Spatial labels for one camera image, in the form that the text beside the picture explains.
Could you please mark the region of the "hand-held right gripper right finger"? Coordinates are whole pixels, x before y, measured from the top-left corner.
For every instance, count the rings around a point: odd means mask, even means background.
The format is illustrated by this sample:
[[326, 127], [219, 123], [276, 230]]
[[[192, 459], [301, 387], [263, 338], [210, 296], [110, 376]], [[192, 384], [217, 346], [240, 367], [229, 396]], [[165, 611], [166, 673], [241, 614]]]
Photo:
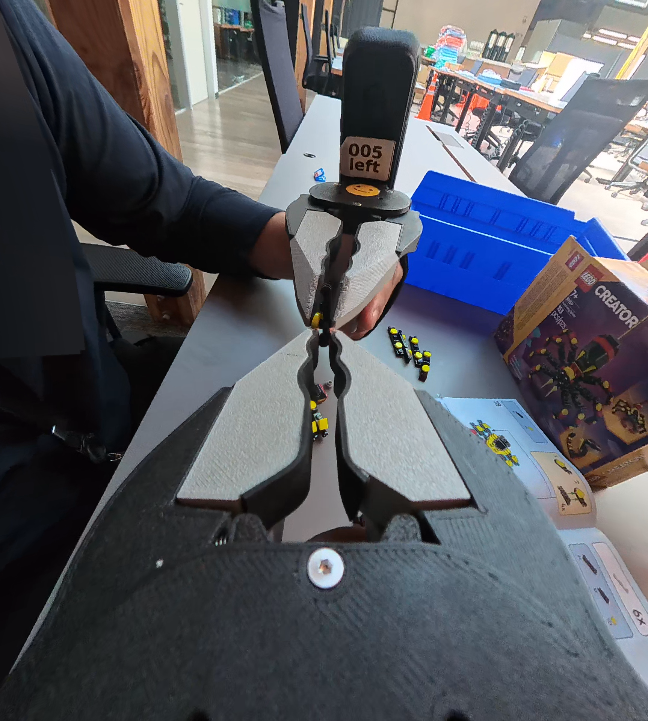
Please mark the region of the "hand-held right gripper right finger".
[[382, 536], [399, 514], [472, 504], [459, 470], [406, 379], [341, 332], [329, 345], [337, 396], [335, 446], [347, 516]]

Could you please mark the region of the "person's left forearm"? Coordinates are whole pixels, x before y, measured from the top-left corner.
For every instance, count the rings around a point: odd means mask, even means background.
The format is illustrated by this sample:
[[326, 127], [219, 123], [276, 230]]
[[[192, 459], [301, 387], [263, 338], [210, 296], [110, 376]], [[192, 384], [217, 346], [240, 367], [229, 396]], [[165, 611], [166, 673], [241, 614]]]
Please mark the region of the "person's left forearm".
[[282, 211], [195, 176], [130, 116], [117, 111], [97, 215], [97, 238], [208, 273], [292, 279]]

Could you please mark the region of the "purple toy set box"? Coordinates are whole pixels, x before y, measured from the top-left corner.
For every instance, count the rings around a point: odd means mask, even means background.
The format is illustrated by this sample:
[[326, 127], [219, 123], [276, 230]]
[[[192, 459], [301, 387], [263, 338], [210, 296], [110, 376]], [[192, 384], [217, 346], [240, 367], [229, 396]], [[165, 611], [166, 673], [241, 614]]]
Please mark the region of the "purple toy set box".
[[494, 338], [529, 414], [591, 486], [648, 471], [648, 270], [570, 237]]

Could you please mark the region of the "person's left hand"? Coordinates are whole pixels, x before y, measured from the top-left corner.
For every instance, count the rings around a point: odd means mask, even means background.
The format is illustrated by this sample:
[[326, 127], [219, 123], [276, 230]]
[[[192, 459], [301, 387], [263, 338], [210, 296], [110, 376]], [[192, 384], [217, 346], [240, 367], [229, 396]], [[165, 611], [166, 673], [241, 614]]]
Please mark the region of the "person's left hand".
[[405, 262], [397, 261], [391, 271], [384, 276], [384, 279], [378, 282], [376, 293], [372, 295], [366, 305], [346, 323], [337, 324], [335, 326], [336, 331], [354, 341], [365, 338], [385, 315], [387, 304], [404, 277], [404, 266]]

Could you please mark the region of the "dark office chair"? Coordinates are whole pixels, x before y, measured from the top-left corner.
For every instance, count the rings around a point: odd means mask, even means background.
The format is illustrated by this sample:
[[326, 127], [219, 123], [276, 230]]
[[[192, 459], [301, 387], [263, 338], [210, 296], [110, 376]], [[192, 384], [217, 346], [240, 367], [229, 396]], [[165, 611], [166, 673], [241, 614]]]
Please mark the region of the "dark office chair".
[[299, 94], [306, 91], [339, 99], [343, 71], [340, 60], [339, 15], [342, 2], [300, 2], [297, 30], [295, 76], [301, 82]]
[[251, 1], [260, 62], [273, 110], [281, 152], [291, 144], [303, 118], [282, 6]]

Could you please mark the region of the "yellow black toy brick model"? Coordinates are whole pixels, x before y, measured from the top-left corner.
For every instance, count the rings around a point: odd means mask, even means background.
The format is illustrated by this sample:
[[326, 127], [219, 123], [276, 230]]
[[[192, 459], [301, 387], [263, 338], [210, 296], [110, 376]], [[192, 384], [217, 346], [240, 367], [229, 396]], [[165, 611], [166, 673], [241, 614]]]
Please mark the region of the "yellow black toy brick model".
[[321, 406], [328, 400], [326, 386], [316, 383], [311, 391], [311, 433], [313, 440], [320, 440], [328, 436], [328, 419], [322, 415]]

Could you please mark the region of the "blue plastic bin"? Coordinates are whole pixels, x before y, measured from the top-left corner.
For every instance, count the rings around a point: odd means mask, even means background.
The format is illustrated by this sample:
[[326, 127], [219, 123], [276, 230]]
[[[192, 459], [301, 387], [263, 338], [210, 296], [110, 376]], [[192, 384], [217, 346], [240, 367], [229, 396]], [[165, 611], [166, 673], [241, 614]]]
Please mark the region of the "blue plastic bin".
[[569, 237], [594, 257], [626, 259], [598, 219], [429, 171], [412, 195], [423, 231], [405, 282], [506, 314]]

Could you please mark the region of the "black binders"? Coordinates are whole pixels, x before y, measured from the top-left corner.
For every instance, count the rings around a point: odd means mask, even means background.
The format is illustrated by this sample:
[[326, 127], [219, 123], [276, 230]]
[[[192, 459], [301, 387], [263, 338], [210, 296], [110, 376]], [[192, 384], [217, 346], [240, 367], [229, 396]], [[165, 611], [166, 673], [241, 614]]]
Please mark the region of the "black binders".
[[516, 34], [492, 30], [481, 52], [481, 58], [497, 62], [505, 62], [509, 56]]

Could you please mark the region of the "background work desk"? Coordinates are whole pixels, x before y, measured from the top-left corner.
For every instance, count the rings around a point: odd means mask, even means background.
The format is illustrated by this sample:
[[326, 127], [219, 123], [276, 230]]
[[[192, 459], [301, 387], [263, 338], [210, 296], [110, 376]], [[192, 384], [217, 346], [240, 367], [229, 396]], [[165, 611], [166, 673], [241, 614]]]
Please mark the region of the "background work desk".
[[495, 159], [503, 172], [517, 162], [522, 143], [538, 128], [544, 129], [566, 105], [545, 94], [510, 88], [504, 80], [493, 84], [468, 71], [435, 66], [428, 69], [426, 90], [434, 70], [439, 76], [438, 97], [430, 121], [442, 125], [451, 121], [454, 131], [461, 133], [465, 122], [472, 119], [475, 98], [484, 100], [482, 115], [475, 117], [478, 125], [465, 132], [464, 139], [477, 151], [486, 145], [485, 156]]

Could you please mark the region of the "metal key clip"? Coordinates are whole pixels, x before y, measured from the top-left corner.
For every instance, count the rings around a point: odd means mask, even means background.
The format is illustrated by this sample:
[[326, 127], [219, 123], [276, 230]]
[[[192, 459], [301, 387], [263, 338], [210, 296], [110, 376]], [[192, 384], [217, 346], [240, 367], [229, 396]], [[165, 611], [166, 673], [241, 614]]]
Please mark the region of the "metal key clip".
[[118, 463], [122, 453], [109, 451], [94, 433], [69, 430], [60, 424], [52, 425], [50, 434], [64, 446], [84, 456], [93, 464]]

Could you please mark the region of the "black mesh office chair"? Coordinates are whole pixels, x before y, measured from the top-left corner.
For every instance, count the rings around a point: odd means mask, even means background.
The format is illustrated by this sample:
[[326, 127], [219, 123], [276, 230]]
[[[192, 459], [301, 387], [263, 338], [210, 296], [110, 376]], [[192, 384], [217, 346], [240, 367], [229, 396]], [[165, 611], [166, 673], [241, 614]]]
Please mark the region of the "black mesh office chair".
[[182, 264], [143, 257], [121, 247], [89, 243], [81, 243], [80, 247], [92, 272], [97, 318], [113, 339], [121, 338], [121, 333], [106, 306], [106, 291], [178, 298], [193, 283], [192, 271]]

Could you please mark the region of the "black high-back office chair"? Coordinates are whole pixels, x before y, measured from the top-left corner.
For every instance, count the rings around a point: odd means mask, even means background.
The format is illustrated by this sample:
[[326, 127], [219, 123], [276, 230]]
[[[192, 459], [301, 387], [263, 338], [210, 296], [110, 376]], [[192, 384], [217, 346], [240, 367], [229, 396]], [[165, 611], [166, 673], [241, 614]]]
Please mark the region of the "black high-back office chair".
[[518, 160], [509, 180], [530, 198], [558, 204], [647, 100], [648, 79], [588, 77]]

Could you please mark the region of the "open instruction booklet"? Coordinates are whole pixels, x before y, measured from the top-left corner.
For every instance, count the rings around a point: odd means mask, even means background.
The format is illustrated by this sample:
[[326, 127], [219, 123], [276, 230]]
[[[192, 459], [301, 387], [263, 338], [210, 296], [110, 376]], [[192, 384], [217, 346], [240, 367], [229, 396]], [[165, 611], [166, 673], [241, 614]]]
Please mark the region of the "open instruction booklet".
[[622, 557], [596, 528], [597, 506], [584, 476], [516, 400], [449, 397], [438, 402], [540, 501], [604, 623], [648, 686], [648, 601]]

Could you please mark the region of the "person's dark clothing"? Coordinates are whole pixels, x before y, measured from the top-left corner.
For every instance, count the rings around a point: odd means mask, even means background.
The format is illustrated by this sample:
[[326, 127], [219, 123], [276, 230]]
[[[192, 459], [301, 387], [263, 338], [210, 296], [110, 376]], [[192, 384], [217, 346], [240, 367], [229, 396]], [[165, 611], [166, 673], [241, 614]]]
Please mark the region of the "person's dark clothing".
[[[21, 399], [28, 410], [50, 412], [50, 425], [57, 418], [124, 453], [182, 343], [109, 342], [71, 224], [90, 232], [79, 221], [97, 215], [104, 189], [98, 176], [107, 179], [111, 131], [104, 124], [112, 113], [127, 113], [33, 2], [0, 2], [0, 10], [66, 207], [64, 238], [73, 249], [85, 338], [78, 355], [0, 361], [0, 408]], [[36, 427], [0, 422], [0, 685], [114, 468], [91, 463]]]

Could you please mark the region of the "wooden pillar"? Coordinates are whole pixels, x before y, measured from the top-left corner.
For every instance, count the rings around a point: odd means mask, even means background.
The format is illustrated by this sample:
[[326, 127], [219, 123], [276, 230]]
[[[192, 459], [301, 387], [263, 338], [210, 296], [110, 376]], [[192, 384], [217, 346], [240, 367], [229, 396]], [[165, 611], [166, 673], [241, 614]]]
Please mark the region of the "wooden pillar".
[[46, 1], [45, 6], [121, 108], [182, 160], [158, 2]]

